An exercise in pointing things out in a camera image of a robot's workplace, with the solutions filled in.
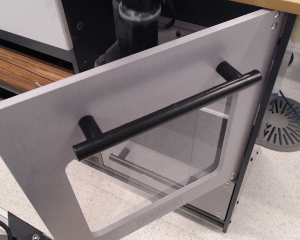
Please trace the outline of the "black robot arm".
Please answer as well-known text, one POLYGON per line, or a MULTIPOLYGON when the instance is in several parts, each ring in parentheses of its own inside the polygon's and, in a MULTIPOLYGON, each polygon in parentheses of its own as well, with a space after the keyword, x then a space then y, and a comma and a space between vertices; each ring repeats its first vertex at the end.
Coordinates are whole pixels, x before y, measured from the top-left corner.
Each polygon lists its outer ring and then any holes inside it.
POLYGON ((176 21, 176 8, 171 0, 113 0, 112 10, 116 42, 97 58, 95 67, 157 46, 159 31, 170 29, 176 21), (170 22, 159 24, 164 6, 172 17, 170 22))

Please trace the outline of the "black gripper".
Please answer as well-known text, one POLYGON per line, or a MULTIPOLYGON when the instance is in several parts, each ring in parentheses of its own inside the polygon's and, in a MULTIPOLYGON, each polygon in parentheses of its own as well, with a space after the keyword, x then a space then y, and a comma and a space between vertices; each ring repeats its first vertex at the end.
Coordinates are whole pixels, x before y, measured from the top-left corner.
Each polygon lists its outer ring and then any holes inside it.
POLYGON ((100 55, 94 62, 95 67, 122 59, 140 51, 140 44, 116 41, 105 53, 100 55))

